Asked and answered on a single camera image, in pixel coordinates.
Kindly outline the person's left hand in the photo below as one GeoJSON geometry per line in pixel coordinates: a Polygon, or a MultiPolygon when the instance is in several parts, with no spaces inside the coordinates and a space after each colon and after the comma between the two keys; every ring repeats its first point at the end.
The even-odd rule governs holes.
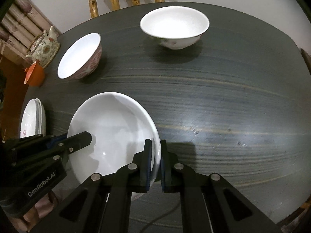
{"type": "Polygon", "coordinates": [[[30,232],[41,219],[47,216],[59,201],[53,191],[46,194],[21,218],[11,218],[10,222],[18,232],[30,232]]]}

